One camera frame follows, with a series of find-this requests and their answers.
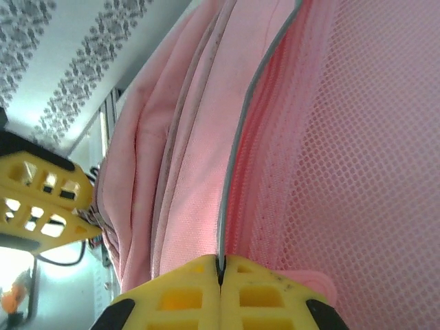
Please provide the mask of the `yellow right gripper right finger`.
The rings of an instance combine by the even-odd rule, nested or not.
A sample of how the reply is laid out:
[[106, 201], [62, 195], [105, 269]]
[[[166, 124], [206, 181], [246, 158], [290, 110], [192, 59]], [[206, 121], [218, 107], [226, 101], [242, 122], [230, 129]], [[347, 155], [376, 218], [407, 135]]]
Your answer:
[[240, 256], [225, 259], [220, 329], [348, 329], [333, 307], [336, 287], [315, 271], [267, 269]]

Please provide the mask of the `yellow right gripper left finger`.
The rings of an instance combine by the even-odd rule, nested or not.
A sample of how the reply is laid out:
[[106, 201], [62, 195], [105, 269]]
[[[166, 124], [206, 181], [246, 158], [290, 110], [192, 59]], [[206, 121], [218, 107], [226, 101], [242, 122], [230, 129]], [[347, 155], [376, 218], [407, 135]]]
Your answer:
[[220, 286], [215, 256], [196, 258], [120, 294], [92, 330], [219, 329]]

